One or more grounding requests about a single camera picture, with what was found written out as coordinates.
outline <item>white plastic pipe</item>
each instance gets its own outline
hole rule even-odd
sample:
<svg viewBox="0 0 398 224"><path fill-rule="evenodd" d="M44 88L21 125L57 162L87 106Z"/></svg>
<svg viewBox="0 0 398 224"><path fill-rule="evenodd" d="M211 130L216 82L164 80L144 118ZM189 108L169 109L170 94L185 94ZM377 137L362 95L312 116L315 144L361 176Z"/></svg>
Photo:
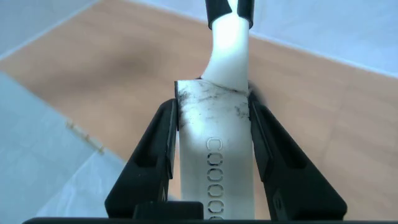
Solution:
<svg viewBox="0 0 398 224"><path fill-rule="evenodd" d="M201 76L216 85L248 93L249 22L238 16L238 0L229 0L232 13L212 24L213 51Z"/></svg>
<svg viewBox="0 0 398 224"><path fill-rule="evenodd" d="M206 219L254 219L248 108L249 22L233 13L213 23L213 53L202 80L178 81L182 200Z"/></svg>

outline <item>wall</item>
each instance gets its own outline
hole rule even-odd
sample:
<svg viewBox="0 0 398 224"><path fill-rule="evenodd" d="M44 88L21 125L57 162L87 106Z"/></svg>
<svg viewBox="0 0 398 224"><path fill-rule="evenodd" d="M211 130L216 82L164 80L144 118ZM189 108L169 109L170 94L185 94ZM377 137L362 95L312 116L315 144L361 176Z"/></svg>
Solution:
<svg viewBox="0 0 398 224"><path fill-rule="evenodd" d="M96 0L0 0L0 59Z"/></svg>
<svg viewBox="0 0 398 224"><path fill-rule="evenodd" d="M206 20L205 0L135 1ZM396 12L395 0L257 0L251 32L398 77Z"/></svg>

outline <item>black clamp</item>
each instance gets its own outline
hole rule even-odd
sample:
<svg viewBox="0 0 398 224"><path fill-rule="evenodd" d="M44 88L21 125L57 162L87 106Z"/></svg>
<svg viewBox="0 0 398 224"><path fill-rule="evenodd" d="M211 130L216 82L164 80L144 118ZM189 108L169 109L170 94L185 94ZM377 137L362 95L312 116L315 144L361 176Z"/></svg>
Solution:
<svg viewBox="0 0 398 224"><path fill-rule="evenodd" d="M232 12L228 0L206 0L208 26L223 15ZM249 29L253 26L254 0L238 0L238 16L249 21Z"/></svg>

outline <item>laminate floor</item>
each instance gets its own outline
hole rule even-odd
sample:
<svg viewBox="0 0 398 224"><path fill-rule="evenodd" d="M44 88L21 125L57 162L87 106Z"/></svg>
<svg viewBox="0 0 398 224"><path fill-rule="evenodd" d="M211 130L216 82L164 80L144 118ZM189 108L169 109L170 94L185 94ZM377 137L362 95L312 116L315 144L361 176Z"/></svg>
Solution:
<svg viewBox="0 0 398 224"><path fill-rule="evenodd" d="M249 48L250 79L346 200L346 219L398 219L398 80L254 38ZM199 77L210 54L205 24L101 1L0 69L128 159L174 81ZM258 178L256 198L269 218Z"/></svg>

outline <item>floor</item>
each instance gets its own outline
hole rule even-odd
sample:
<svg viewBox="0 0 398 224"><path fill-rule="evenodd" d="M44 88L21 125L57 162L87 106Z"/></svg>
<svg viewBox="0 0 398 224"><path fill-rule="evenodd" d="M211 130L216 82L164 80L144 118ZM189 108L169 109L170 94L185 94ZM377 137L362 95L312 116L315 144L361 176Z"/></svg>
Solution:
<svg viewBox="0 0 398 224"><path fill-rule="evenodd" d="M68 118L0 72L0 223L32 217L107 217L124 167Z"/></svg>
<svg viewBox="0 0 398 224"><path fill-rule="evenodd" d="M346 200L346 219L398 219L398 80L254 38L249 48L250 79ZM210 53L200 22L102 1L0 70L128 159L174 81L199 77ZM256 198L256 217L269 218L259 179Z"/></svg>

